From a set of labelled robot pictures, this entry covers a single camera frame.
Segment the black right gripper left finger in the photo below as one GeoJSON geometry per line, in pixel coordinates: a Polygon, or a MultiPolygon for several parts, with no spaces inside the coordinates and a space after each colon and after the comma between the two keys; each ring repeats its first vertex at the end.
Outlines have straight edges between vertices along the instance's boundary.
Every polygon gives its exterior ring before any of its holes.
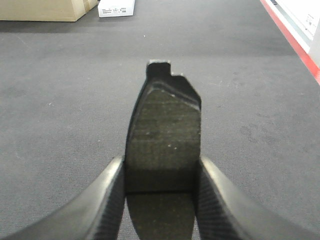
{"type": "Polygon", "coordinates": [[[115,240],[125,205],[124,157],[60,209],[6,237],[8,240],[115,240]]]}

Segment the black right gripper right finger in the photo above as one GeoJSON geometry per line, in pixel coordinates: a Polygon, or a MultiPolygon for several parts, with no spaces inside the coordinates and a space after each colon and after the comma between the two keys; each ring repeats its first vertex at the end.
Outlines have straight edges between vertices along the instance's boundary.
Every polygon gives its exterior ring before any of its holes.
{"type": "Polygon", "coordinates": [[[247,196],[207,157],[201,156],[194,192],[202,240],[318,240],[247,196]]]}

